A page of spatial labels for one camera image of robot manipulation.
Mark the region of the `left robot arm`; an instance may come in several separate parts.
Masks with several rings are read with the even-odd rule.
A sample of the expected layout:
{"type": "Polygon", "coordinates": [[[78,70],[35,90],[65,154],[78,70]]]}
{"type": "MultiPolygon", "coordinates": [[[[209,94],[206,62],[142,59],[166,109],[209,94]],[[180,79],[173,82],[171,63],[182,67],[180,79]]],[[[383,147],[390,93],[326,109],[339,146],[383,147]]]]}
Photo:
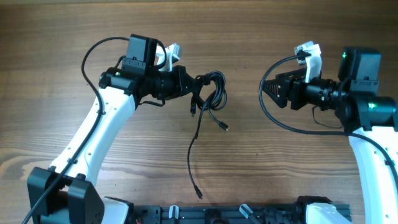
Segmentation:
{"type": "Polygon", "coordinates": [[[93,86],[95,101],[78,131],[46,169],[36,167],[27,187],[34,223],[130,223],[134,204],[101,197],[96,190],[102,163],[124,123],[138,106],[163,106],[168,100],[198,93],[200,82],[178,64],[178,44],[140,35],[127,38],[125,55],[93,86]]]}

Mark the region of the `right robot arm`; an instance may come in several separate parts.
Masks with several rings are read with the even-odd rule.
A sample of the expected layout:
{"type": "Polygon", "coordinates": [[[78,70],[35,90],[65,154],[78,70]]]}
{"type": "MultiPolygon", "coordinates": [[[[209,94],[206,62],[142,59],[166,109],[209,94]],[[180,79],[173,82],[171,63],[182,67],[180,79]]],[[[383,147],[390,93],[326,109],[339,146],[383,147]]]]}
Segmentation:
{"type": "Polygon", "coordinates": [[[354,152],[363,191],[367,223],[397,222],[397,103],[379,96],[381,53],[367,47],[345,47],[337,80],[323,79],[319,46],[295,48],[298,70],[263,76],[259,96],[278,107],[299,110],[312,105],[333,110],[340,126],[332,136],[346,136],[354,152]]]}

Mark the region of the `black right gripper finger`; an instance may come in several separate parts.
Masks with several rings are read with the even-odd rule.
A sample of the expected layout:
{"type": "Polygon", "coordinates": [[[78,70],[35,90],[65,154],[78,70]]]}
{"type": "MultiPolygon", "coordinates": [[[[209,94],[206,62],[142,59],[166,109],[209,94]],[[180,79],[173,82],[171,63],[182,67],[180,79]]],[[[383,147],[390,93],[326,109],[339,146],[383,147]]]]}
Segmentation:
{"type": "Polygon", "coordinates": [[[284,81],[278,79],[263,81],[262,91],[266,93],[279,108],[287,106],[287,89],[284,81]]]}
{"type": "Polygon", "coordinates": [[[306,76],[307,68],[300,68],[297,70],[289,71],[289,72],[284,72],[276,75],[276,79],[278,80],[285,80],[285,79],[303,79],[306,76]]]}

